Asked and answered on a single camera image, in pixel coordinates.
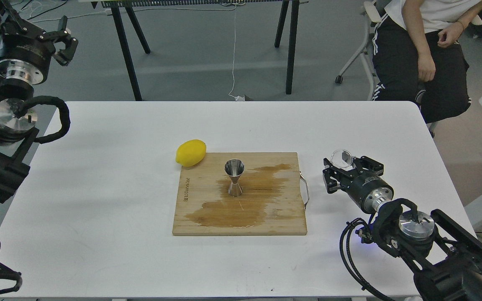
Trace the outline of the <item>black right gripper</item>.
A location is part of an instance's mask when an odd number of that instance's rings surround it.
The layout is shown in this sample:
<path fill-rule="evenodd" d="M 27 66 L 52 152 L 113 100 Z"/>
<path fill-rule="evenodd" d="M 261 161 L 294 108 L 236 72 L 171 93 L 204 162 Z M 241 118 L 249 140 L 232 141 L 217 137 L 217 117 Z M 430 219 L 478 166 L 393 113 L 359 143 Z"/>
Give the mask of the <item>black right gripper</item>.
<path fill-rule="evenodd" d="M 367 156 L 354 157 L 352 170 L 344 170 L 324 158 L 323 179 L 327 193 L 344 191 L 367 214 L 393 200 L 394 189 L 382 179 L 384 166 Z"/>

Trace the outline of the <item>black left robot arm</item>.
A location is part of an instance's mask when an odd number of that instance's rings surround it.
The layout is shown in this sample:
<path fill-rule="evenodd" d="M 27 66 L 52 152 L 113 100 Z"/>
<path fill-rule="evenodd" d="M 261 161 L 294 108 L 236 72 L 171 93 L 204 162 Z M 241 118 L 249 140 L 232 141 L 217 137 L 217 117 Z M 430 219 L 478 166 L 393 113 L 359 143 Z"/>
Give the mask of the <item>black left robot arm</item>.
<path fill-rule="evenodd" d="M 27 177 L 30 167 L 23 162 L 33 143 L 50 143 L 65 136 L 71 120 L 65 101 L 57 97 L 34 96 L 34 85 L 45 82 L 51 59 L 68 65 L 78 40 L 61 17 L 56 31 L 23 19 L 7 0 L 0 0 L 0 204 L 9 200 Z M 59 110 L 61 128 L 40 137 L 36 127 L 37 105 Z"/>

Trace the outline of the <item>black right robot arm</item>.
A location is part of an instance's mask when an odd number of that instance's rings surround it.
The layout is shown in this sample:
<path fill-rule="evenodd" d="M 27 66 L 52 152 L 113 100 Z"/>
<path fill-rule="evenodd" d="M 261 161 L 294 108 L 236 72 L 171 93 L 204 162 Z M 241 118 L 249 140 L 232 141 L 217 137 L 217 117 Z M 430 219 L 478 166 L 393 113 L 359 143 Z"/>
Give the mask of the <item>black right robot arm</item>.
<path fill-rule="evenodd" d="M 458 225 L 442 210 L 430 214 L 404 198 L 394 199 L 393 188 L 382 179 L 383 165 L 367 156 L 343 152 L 345 170 L 324 158 L 323 177 L 328 193 L 346 192 L 370 215 L 346 224 L 340 236 L 340 256 L 362 289 L 388 301 L 375 289 L 353 262 L 350 238 L 375 243 L 389 255 L 401 258 L 413 272 L 413 280 L 424 301 L 482 301 L 482 242 Z"/>

